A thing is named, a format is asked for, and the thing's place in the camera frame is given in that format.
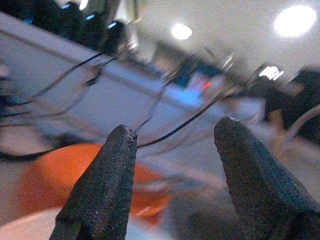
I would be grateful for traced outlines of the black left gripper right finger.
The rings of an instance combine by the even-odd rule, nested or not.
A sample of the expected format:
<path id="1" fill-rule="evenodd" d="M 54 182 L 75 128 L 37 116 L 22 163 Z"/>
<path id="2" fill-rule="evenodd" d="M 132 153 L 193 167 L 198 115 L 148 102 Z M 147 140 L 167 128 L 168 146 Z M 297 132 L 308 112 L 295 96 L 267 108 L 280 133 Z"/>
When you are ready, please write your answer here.
<path id="1" fill-rule="evenodd" d="M 247 126 L 223 117 L 214 143 L 245 240 L 320 240 L 320 206 Z"/>

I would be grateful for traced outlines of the flat black adapter box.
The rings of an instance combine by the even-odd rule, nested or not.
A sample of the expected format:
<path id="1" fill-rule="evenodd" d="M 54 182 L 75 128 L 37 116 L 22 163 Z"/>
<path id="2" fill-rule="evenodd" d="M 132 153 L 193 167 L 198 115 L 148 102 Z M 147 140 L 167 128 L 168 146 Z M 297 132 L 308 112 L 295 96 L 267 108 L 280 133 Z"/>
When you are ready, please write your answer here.
<path id="1" fill-rule="evenodd" d="M 297 93 L 270 87 L 267 89 L 265 119 L 271 121 L 271 113 L 280 110 L 284 129 L 303 114 L 320 104 L 320 69 L 303 68 L 287 84 L 286 88 L 298 86 Z"/>

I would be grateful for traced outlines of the orange bowl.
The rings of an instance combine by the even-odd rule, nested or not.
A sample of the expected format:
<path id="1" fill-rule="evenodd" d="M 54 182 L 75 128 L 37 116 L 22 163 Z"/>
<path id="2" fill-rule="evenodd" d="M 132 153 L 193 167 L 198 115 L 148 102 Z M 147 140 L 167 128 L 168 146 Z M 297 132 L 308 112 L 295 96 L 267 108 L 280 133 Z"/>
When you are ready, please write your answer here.
<path id="1" fill-rule="evenodd" d="M 63 206 L 78 178 L 97 155 L 102 145 L 80 143 L 64 146 L 38 157 L 18 180 L 14 199 L 20 214 Z M 134 190 L 130 215 L 156 226 L 172 194 L 167 186 L 159 190 Z"/>

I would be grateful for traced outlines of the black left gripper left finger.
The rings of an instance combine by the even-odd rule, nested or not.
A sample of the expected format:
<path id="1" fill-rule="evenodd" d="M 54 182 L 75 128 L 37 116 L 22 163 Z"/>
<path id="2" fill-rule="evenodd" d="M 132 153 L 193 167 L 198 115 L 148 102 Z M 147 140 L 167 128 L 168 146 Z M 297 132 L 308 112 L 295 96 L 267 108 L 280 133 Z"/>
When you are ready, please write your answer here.
<path id="1" fill-rule="evenodd" d="M 136 153 L 136 132 L 118 125 L 74 184 L 49 240 L 125 240 Z"/>

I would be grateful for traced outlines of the white bowl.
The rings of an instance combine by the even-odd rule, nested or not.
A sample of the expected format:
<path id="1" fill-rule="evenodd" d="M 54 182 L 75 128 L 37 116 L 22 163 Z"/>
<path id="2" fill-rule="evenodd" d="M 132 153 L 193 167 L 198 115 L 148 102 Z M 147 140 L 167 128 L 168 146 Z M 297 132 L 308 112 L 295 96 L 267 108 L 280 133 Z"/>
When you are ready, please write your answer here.
<path id="1" fill-rule="evenodd" d="M 48 240 L 60 207 L 49 208 L 0 226 L 0 240 Z M 129 218 L 125 240 L 172 240 L 165 232 Z"/>

